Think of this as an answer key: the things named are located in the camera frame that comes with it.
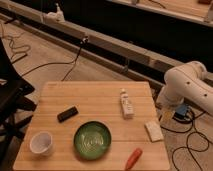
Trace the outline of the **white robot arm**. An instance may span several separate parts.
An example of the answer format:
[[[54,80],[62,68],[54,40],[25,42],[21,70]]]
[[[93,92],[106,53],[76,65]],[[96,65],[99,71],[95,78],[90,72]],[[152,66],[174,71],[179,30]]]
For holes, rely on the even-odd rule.
[[[213,114],[213,87],[204,82],[207,69],[199,61],[191,61],[169,69],[164,74],[157,102],[163,107],[177,107],[188,99]]]

